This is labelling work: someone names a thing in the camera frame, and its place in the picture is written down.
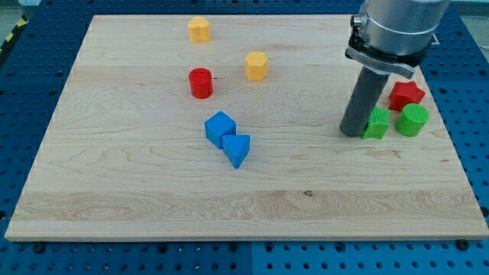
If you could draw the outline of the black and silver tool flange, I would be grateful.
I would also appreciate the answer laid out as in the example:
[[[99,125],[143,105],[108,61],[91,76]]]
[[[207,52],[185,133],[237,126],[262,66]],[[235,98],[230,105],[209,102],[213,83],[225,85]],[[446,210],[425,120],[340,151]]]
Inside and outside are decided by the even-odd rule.
[[[415,73],[416,67],[423,61],[429,48],[430,44],[420,52],[410,55],[384,53],[368,46],[356,33],[353,33],[348,40],[345,56],[358,61],[377,74],[395,73],[409,79]]]

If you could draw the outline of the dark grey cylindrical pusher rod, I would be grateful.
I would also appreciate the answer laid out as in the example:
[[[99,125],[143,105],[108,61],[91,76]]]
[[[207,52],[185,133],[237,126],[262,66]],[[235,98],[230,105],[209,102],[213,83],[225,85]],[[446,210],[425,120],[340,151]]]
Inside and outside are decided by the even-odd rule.
[[[367,67],[361,69],[340,124],[340,131],[344,135],[348,137],[363,135],[389,76],[389,74],[377,74]]]

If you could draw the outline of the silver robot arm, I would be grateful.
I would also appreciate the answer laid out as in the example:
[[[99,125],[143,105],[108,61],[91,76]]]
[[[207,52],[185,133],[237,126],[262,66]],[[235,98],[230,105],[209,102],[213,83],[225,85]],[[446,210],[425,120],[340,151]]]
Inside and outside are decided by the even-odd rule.
[[[391,74],[415,73],[432,43],[449,0],[366,0],[351,16],[345,56],[362,65],[340,123],[348,137],[364,133]]]

